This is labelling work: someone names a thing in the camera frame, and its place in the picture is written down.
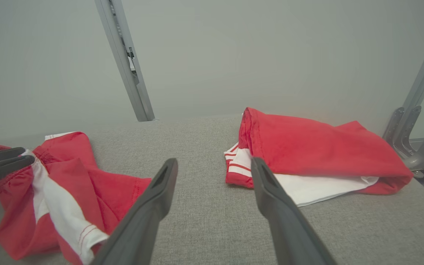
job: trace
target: folded red garment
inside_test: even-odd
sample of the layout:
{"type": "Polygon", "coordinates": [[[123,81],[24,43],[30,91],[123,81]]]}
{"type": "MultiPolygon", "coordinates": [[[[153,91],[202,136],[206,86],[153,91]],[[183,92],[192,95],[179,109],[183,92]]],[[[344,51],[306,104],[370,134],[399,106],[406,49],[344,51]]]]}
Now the folded red garment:
{"type": "Polygon", "coordinates": [[[151,179],[102,171],[82,132],[54,135],[0,181],[0,243],[14,259],[62,251],[88,264],[151,179]]]}
{"type": "MultiPolygon", "coordinates": [[[[361,193],[393,194],[413,173],[381,137],[358,122],[341,126],[298,117],[244,111],[238,148],[264,159],[273,173],[299,176],[372,176],[361,193]]],[[[227,174],[227,183],[252,188],[252,179],[227,174]]]]}

